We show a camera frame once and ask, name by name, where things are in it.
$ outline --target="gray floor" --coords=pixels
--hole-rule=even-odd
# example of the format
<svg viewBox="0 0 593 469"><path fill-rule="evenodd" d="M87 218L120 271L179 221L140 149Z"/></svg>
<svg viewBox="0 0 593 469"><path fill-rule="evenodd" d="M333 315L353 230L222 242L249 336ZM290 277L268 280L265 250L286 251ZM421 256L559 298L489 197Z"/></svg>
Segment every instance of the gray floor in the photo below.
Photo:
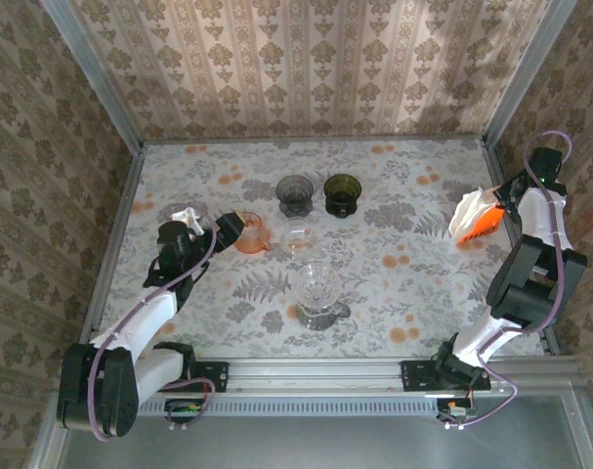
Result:
<svg viewBox="0 0 593 469"><path fill-rule="evenodd" d="M479 407L494 400L479 401ZM382 469L580 467L562 406L522 398L461 432L417 417L206 418L187 431L143 418L125 438L67 440L64 468Z"/></svg>

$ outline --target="small clear glass bowl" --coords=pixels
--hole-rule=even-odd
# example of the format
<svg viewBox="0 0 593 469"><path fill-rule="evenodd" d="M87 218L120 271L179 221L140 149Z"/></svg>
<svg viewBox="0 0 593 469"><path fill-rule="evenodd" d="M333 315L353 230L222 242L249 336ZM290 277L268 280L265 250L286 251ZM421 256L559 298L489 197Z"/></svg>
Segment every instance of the small clear glass bowl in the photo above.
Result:
<svg viewBox="0 0 593 469"><path fill-rule="evenodd" d="M303 217L290 218L285 222L279 244L292 259L309 259L318 252L318 241L312 226Z"/></svg>

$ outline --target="dark gray glass cup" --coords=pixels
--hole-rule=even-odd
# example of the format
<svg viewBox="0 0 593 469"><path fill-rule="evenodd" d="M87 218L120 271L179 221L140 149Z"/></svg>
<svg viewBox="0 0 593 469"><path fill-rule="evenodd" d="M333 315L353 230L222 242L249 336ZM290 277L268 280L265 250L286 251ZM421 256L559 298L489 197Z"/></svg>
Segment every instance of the dark gray glass cup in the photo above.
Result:
<svg viewBox="0 0 593 469"><path fill-rule="evenodd" d="M313 210L314 185L305 176L287 176L276 185L276 197L286 217L306 217Z"/></svg>

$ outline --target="green glass cup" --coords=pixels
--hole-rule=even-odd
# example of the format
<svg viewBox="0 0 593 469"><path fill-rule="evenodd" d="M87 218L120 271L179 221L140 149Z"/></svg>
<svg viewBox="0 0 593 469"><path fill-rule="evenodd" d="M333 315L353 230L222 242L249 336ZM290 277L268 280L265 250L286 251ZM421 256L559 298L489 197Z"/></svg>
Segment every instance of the green glass cup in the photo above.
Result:
<svg viewBox="0 0 593 469"><path fill-rule="evenodd" d="M361 184L349 174L336 174L324 183L326 211L337 218L346 218L357 211Z"/></svg>

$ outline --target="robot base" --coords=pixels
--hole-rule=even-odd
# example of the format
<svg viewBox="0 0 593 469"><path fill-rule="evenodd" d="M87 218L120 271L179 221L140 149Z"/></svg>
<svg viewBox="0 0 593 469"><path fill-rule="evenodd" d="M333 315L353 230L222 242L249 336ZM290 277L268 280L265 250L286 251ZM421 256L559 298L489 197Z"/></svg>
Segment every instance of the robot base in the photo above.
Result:
<svg viewBox="0 0 593 469"><path fill-rule="evenodd" d="M229 363L228 362L196 362L192 378L207 378L216 385L217 393L226 393L229 383ZM202 393L204 387L202 384L190 384L176 389L169 389L168 394L180 393Z"/></svg>
<svg viewBox="0 0 593 469"><path fill-rule="evenodd" d="M451 382L436 370L433 360L409 360L401 362L402 388L406 392L466 392L469 386ZM482 375L472 384L474 391L489 391L489 376Z"/></svg>

